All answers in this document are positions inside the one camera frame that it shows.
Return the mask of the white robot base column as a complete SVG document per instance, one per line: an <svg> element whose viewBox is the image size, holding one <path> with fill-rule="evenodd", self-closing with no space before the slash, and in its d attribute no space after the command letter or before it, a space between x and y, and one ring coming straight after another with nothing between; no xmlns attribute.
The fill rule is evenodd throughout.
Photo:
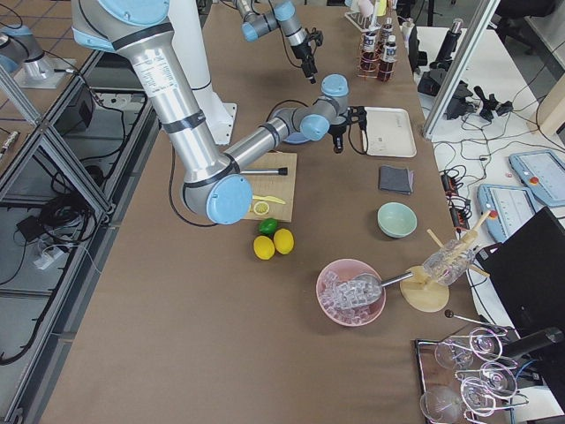
<svg viewBox="0 0 565 424"><path fill-rule="evenodd" d="M174 29L172 47L204 112L215 144L227 146L233 132L237 105L223 102L213 88L197 4L195 1L171 0L168 16Z"/></svg>

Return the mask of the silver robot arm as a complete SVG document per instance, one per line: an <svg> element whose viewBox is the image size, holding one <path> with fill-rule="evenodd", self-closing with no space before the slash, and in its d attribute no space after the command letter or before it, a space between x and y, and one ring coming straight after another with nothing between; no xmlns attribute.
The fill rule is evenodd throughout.
<svg viewBox="0 0 565 424"><path fill-rule="evenodd" d="M183 203L216 224L233 224L251 207L252 186L241 170L292 133L322 139L349 108L347 79L330 74L313 105L278 110L253 133L220 151L173 49L169 2L74 1L72 30L77 44L116 53L131 63L185 167Z"/></svg>
<svg viewBox="0 0 565 424"><path fill-rule="evenodd" d="M283 1L271 5L271 9L259 13L255 11L251 1L233 1L243 23L241 26L244 38L255 42L260 37L278 30L282 39L290 45L290 49L298 64L292 65L302 70L305 78L311 83L316 82L318 73L315 64L315 50L323 43L323 33L313 27L308 30L302 26L294 3Z"/></svg>

